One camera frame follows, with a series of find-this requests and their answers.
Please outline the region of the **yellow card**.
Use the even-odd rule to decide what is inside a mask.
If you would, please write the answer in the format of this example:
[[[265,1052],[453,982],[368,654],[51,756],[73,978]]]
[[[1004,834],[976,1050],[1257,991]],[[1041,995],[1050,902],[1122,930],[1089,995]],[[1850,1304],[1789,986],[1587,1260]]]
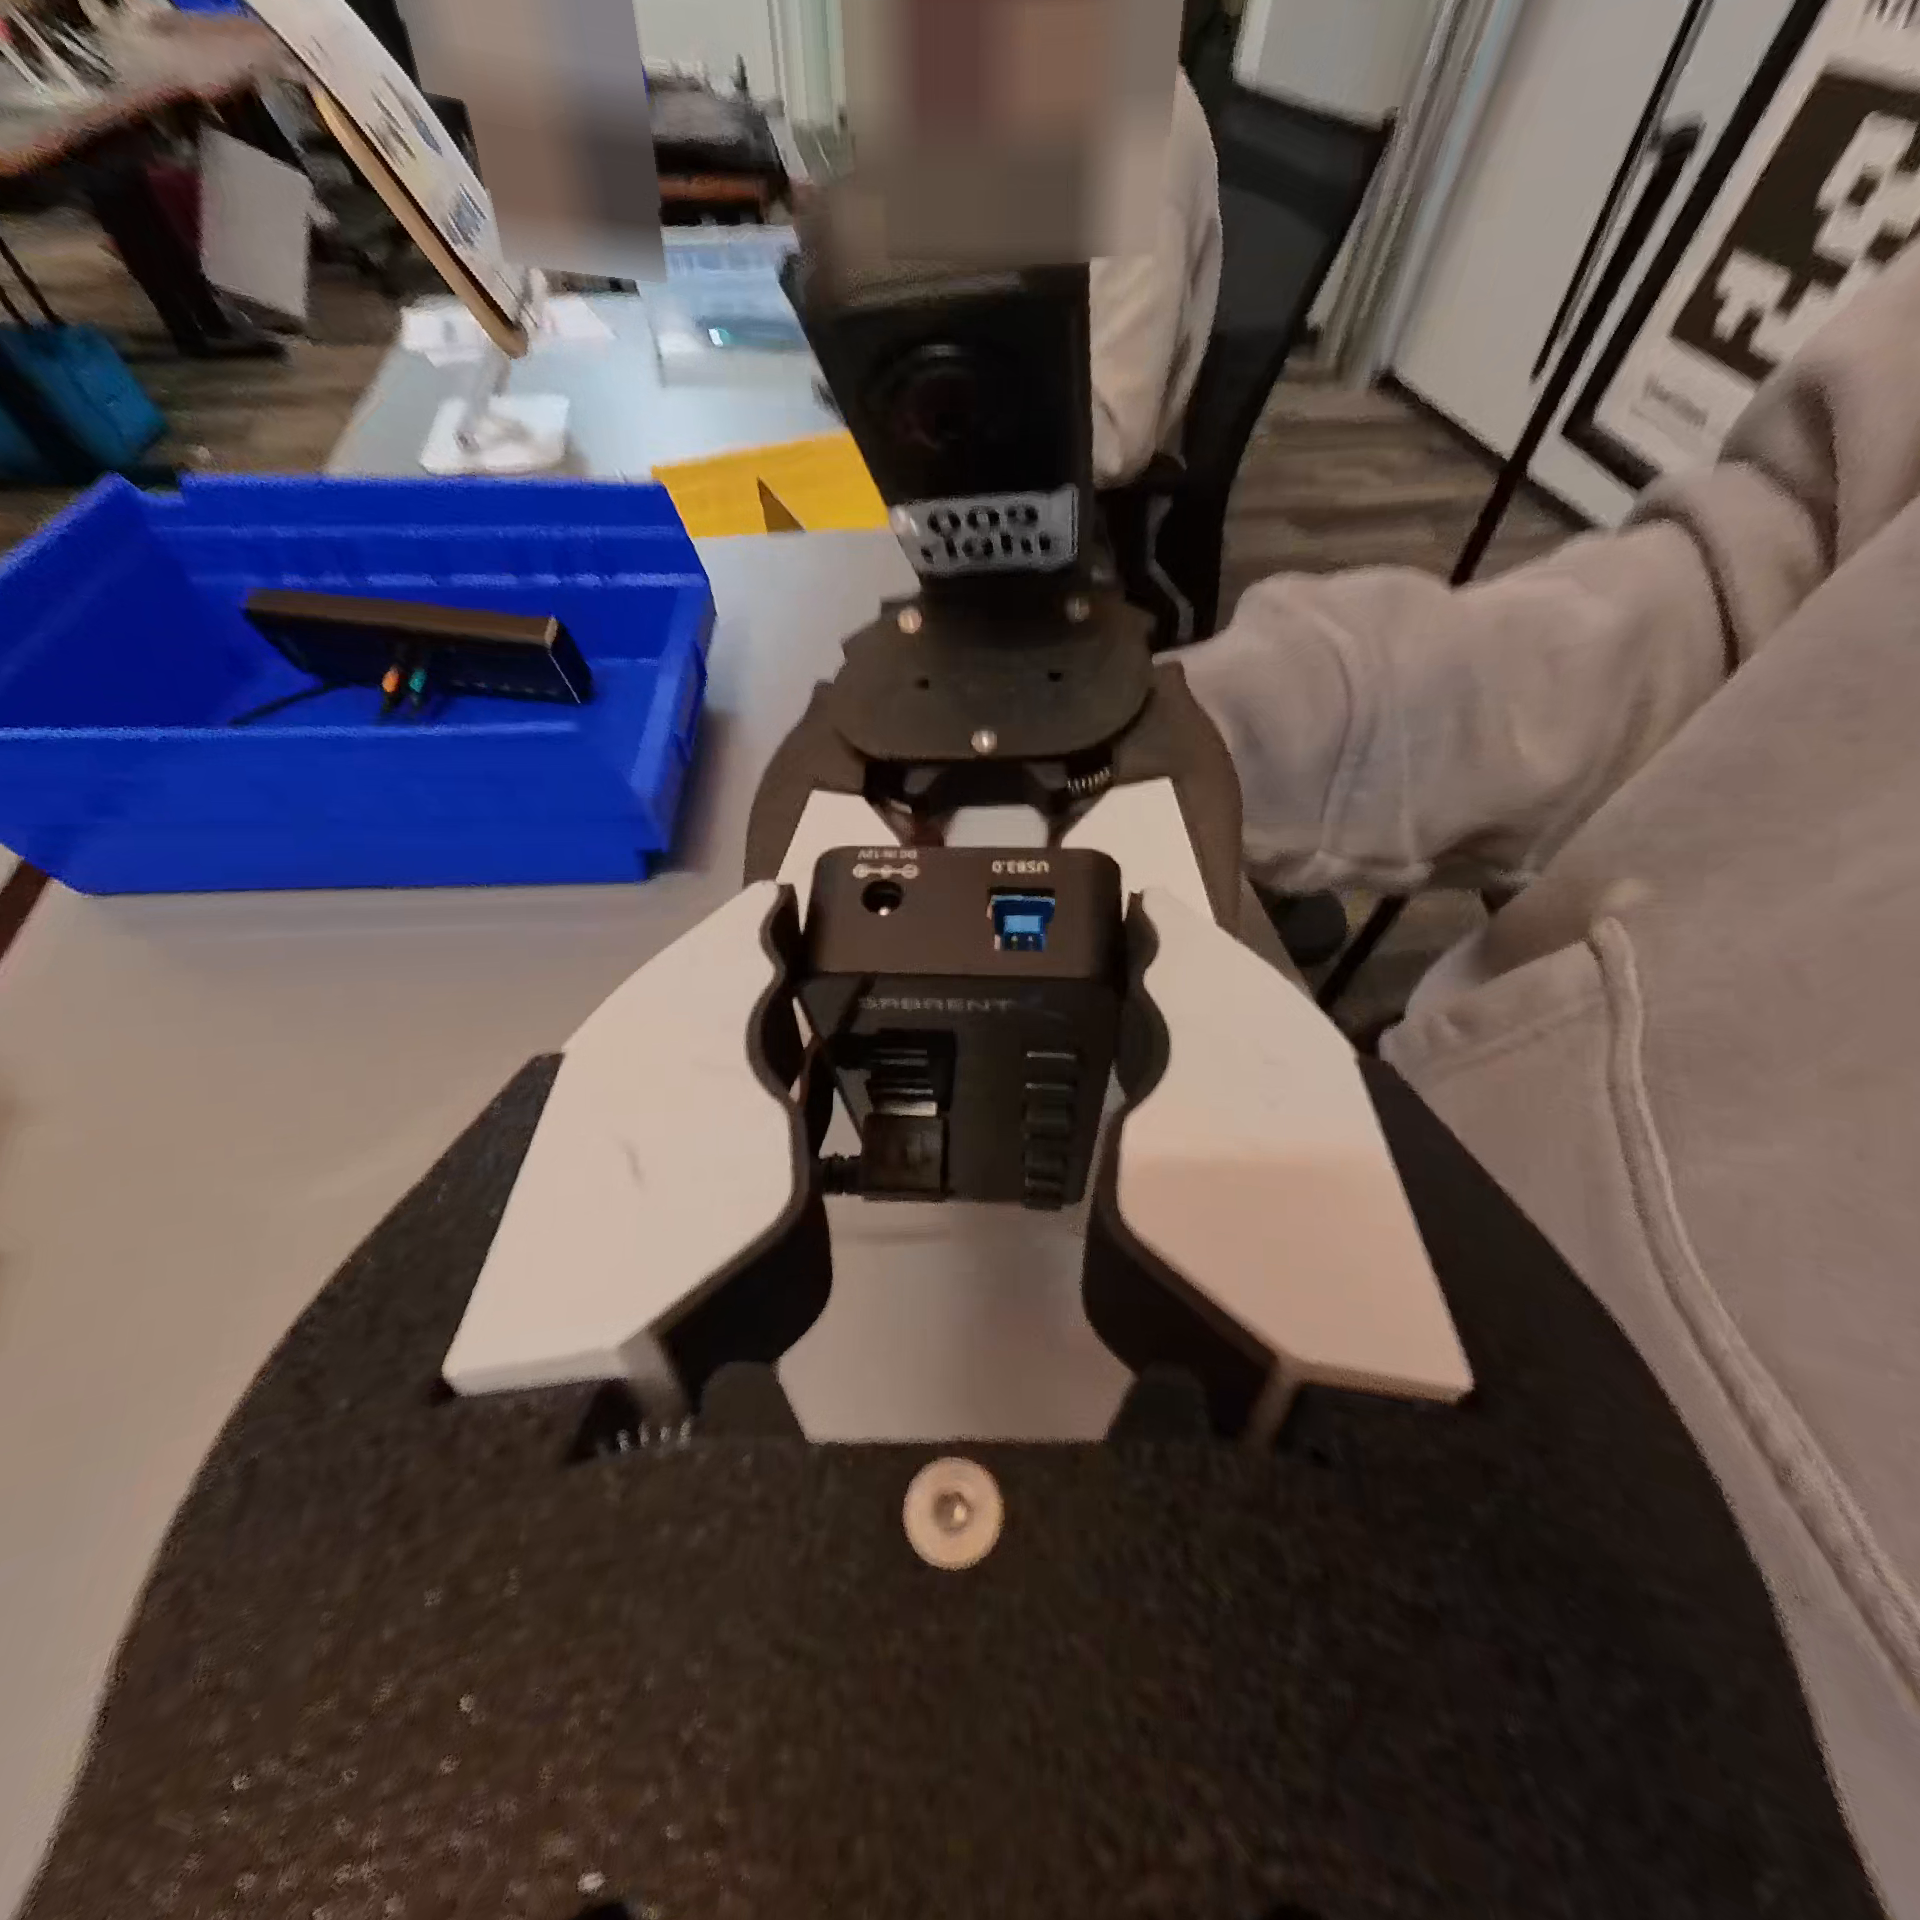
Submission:
[[[657,465],[694,538],[888,532],[893,516],[848,433]]]

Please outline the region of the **blue bag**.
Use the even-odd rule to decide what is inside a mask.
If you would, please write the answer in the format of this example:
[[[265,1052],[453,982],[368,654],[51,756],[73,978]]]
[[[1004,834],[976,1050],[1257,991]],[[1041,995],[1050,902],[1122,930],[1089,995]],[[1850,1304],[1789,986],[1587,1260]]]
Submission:
[[[167,488],[167,420],[92,325],[2,325],[2,488]]]

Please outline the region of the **blue plastic bin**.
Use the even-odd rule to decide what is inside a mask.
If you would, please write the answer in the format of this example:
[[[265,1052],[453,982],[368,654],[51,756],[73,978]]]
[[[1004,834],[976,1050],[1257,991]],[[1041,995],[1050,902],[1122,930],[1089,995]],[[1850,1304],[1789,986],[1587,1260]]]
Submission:
[[[256,592],[555,618],[583,707],[382,716]],[[2,851],[73,891],[639,883],[679,834],[716,598],[659,484],[109,476],[2,557]]]

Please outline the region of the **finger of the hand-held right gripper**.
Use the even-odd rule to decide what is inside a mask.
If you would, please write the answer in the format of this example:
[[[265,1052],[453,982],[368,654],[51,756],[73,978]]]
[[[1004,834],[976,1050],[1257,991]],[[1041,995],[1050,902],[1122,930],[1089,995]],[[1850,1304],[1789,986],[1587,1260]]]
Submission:
[[[812,791],[782,857],[782,885],[798,902],[812,894],[812,877],[825,852],[857,852],[873,880],[915,880],[918,851],[859,794]]]
[[[1179,791],[1166,777],[1105,791],[1056,839],[1056,851],[1107,857],[1116,866],[1122,904],[1144,891],[1164,891],[1206,921],[1219,919]]]

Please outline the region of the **wooden board document stand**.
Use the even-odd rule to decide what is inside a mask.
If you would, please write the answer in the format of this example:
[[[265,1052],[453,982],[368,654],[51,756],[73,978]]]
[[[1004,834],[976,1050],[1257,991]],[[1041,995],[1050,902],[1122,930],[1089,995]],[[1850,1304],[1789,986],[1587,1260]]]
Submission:
[[[560,472],[570,450],[570,403],[560,395],[514,400],[508,391],[509,372],[541,335],[550,310],[546,279],[535,267],[509,265],[509,260],[503,276],[473,279],[416,212],[388,204],[393,188],[378,181],[373,158],[361,161],[346,152],[343,158],[376,190],[378,204],[484,337],[464,400],[445,403],[424,435],[420,472],[436,476],[533,476]]]

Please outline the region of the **clear plastic box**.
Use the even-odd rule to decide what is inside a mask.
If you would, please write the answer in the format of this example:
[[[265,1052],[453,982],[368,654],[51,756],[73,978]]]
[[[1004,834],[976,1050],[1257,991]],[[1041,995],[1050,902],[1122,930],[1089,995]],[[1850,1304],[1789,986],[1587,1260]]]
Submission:
[[[639,293],[659,369],[673,378],[719,378],[733,362],[811,359],[783,288],[798,260],[794,225],[668,229],[662,279]]]

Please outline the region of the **long black usb hub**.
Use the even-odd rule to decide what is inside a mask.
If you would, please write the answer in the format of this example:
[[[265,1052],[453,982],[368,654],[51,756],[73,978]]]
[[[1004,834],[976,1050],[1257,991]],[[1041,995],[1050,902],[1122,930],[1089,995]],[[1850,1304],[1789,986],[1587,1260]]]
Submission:
[[[583,710],[593,672],[551,615],[478,610],[400,598],[256,587],[245,620],[313,682],[378,682],[388,668],[431,663],[436,699]]]

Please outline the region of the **printed instruction sheet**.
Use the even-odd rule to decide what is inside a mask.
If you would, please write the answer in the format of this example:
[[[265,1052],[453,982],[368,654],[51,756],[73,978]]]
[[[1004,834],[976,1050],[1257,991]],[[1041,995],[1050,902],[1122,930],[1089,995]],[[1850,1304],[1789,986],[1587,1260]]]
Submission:
[[[302,66],[334,140],[376,161],[388,204],[416,212],[473,279],[503,276],[493,200],[407,69],[352,3],[247,3]]]

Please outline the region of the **black white marker poster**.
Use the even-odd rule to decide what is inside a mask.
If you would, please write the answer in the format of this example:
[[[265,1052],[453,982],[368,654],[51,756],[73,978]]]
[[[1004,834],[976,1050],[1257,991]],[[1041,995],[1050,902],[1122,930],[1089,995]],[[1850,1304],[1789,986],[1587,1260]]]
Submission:
[[[1918,232],[1918,3],[1794,3],[1565,442],[1620,488],[1711,462]]]

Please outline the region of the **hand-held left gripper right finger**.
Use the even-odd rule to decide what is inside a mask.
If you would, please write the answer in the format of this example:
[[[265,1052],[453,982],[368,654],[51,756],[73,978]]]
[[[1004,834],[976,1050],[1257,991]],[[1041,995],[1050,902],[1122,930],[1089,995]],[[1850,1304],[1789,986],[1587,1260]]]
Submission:
[[[1476,1376],[1351,1044],[1169,890],[1122,937],[1082,1267],[1130,1380],[1107,1436],[1267,1454],[1310,1392],[1463,1409]]]

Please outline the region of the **compact black usb hub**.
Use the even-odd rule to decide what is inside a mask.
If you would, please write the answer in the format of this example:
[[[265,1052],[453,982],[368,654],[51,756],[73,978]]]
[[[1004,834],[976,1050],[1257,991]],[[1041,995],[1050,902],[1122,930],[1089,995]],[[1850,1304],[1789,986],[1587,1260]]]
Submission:
[[[825,852],[798,999],[859,1150],[830,1189],[1062,1211],[1083,1199],[1122,999],[1101,852],[923,845],[915,880]]]

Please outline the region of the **black stand pole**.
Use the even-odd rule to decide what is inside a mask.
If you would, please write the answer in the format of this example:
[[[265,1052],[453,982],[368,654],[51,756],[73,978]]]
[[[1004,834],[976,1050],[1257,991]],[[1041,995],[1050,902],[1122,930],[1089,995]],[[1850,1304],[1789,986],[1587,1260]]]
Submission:
[[[1523,492],[1533,462],[1543,450],[1549,428],[1556,428],[1579,372],[1597,343],[1622,286],[1630,280],[1647,242],[1660,229],[1663,212],[1671,204],[1685,166],[1700,140],[1698,116],[1674,116],[1671,98],[1691,54],[1708,28],[1711,3],[1685,3],[1670,55],[1651,83],[1651,93],[1639,113],[1630,149],[1607,188],[1601,217],[1581,248],[1579,273],[1556,310],[1549,337],[1536,354],[1533,366],[1533,408],[1511,454],[1501,462],[1498,476],[1463,538],[1450,585],[1471,585],[1494,548],[1516,497]]]

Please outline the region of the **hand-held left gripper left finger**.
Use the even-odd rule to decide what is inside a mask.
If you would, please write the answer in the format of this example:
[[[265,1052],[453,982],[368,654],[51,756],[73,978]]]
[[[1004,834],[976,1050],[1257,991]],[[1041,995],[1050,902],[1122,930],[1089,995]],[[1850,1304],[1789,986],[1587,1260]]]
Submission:
[[[622,1385],[679,1426],[830,1308],[794,1017],[799,904],[757,883],[564,1044],[442,1380],[461,1398]]]

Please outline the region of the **black office chair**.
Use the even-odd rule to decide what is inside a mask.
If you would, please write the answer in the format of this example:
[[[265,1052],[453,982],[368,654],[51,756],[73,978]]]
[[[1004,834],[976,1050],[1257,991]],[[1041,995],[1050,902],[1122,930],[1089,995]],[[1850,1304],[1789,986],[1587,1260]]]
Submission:
[[[1225,519],[1310,310],[1366,205],[1389,127],[1228,87],[1216,103],[1222,276],[1190,400],[1179,479],[1156,532],[1173,592],[1158,649],[1211,638],[1225,601]]]

